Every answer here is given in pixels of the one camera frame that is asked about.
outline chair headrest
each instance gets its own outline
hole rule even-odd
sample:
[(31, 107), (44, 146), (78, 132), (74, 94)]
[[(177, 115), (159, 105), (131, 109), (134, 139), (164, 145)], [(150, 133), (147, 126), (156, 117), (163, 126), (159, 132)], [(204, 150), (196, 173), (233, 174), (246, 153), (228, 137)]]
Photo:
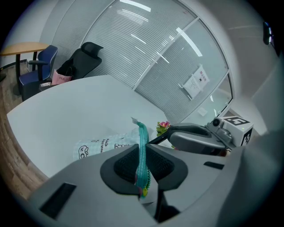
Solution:
[(97, 44), (94, 44), (92, 42), (86, 42), (84, 43), (82, 46), (81, 46), (81, 50), (91, 56), (92, 58), (95, 58), (98, 56), (98, 52), (100, 49), (103, 49), (103, 47), (97, 45)]

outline pink flower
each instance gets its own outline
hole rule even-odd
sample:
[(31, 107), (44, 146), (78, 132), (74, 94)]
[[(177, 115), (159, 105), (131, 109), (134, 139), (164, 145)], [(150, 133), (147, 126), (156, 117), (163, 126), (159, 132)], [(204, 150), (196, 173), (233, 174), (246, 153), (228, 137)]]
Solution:
[(166, 127), (168, 127), (170, 125), (170, 123), (168, 122), (168, 121), (166, 121), (166, 122), (160, 122), (160, 126), (162, 126), (162, 127), (164, 127), (164, 128), (166, 128)]

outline wooden floor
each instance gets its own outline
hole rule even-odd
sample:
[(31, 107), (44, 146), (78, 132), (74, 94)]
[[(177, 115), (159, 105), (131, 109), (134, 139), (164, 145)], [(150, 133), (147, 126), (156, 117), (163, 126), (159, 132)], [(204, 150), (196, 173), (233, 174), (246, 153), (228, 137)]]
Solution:
[[(21, 63), (21, 74), (27, 73), (26, 63)], [(1, 71), (6, 78), (0, 82), (0, 174), (11, 191), (29, 197), (47, 177), (29, 160), (17, 143), (7, 119), (7, 113), (22, 102), (12, 92), (16, 84), (16, 67)]]

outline wooden table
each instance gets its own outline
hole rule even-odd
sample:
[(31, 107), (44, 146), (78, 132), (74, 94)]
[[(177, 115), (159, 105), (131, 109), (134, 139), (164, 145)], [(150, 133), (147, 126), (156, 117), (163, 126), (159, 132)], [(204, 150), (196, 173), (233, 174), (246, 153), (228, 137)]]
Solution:
[(16, 55), (16, 76), (17, 76), (17, 85), (13, 88), (13, 93), (15, 95), (20, 95), (21, 91), (21, 83), (20, 83), (20, 55), (24, 53), (34, 52), (33, 60), (36, 60), (37, 52), (43, 51), (49, 45), (45, 43), (38, 42), (24, 42), (24, 43), (16, 43), (11, 46), (6, 47), (0, 52), (0, 56), (8, 56), (8, 55)]
[(162, 110), (110, 75), (70, 81), (36, 94), (7, 114), (11, 129), (31, 162), (52, 177), (73, 162), (81, 139), (102, 138), (137, 128), (131, 117), (157, 135)]

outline pink bag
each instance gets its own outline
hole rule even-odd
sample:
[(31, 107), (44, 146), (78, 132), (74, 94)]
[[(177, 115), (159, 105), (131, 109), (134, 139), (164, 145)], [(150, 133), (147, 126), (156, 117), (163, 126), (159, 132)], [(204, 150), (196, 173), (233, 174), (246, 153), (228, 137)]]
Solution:
[(62, 84), (68, 81), (71, 81), (72, 76), (63, 76), (58, 74), (57, 71), (54, 69), (53, 77), (52, 77), (52, 85)]

